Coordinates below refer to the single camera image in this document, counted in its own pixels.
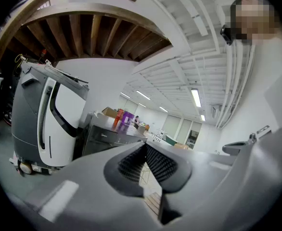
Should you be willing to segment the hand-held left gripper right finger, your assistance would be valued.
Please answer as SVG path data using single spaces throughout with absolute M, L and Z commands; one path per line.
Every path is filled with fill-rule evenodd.
M 263 230 L 282 198 L 282 129 L 256 142 L 229 148 L 228 155 L 163 146 L 191 166 L 177 192 L 161 197 L 161 219 L 145 231 Z

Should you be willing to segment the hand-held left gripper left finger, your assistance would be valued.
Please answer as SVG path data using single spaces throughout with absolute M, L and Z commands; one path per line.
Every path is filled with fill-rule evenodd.
M 160 222 L 118 162 L 142 142 L 81 157 L 47 177 L 25 199 L 9 200 L 35 231 L 157 231 Z

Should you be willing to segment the black washing machine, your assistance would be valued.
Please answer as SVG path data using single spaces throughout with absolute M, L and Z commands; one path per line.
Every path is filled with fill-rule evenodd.
M 82 156 L 130 143 L 147 141 L 147 137 L 132 125 L 125 125 L 120 121 L 114 125 L 114 121 L 114 118 L 103 114 L 87 115 L 83 130 Z

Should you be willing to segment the cardboard box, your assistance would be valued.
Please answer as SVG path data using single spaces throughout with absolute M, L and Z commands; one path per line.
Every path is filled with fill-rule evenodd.
M 112 118 L 116 118 L 118 115 L 117 110 L 112 109 L 110 107 L 106 107 L 105 109 L 102 110 L 102 113 L 106 116 L 112 117 Z

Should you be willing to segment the wooden slatted floor mat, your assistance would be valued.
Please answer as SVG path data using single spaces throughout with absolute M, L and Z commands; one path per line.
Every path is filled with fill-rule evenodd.
M 153 217 L 160 221 L 161 196 L 157 192 L 154 192 L 146 196 L 144 201 Z

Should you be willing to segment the white sink counter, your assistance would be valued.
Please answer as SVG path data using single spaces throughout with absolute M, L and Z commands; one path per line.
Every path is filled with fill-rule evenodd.
M 164 134 L 160 134 L 160 133 L 157 133 L 157 134 L 148 133 L 147 136 L 148 136 L 148 139 L 149 139 L 151 142 L 159 142 L 159 143 L 162 143 L 162 144 L 166 144 L 165 135 L 164 135 Z

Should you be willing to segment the grey white floor scrubbing robot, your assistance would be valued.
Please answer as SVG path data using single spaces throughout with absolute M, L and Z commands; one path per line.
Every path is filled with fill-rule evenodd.
M 87 83 L 71 74 L 21 62 L 11 129 L 17 170 L 52 174 L 72 162 L 88 91 Z

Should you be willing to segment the red bottle white cap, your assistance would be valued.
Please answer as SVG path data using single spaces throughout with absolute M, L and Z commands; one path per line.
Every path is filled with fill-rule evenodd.
M 116 127 L 118 122 L 122 119 L 123 113 L 124 113 L 124 110 L 122 110 L 122 109 L 118 110 L 117 115 L 116 115 L 115 120 L 114 120 L 114 123 L 113 123 L 114 127 Z

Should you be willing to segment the purple plastic bucket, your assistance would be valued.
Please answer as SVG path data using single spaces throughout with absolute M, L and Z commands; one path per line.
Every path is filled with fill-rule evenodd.
M 133 118 L 134 118 L 134 114 L 132 114 L 132 113 L 130 113 L 130 112 L 128 112 L 128 111 L 125 111 L 125 112 L 123 113 L 121 122 L 122 122 L 123 124 L 125 124 L 125 125 L 130 125 L 131 122 L 132 122 L 132 120 L 133 120 Z

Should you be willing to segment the curved wooden staircase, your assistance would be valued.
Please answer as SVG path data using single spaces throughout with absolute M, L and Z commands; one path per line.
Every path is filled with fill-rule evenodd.
M 113 5 L 70 2 L 43 7 L 50 0 L 18 0 L 0 26 L 0 62 L 7 49 L 43 51 L 54 62 L 112 58 L 141 62 L 171 42 L 149 19 Z

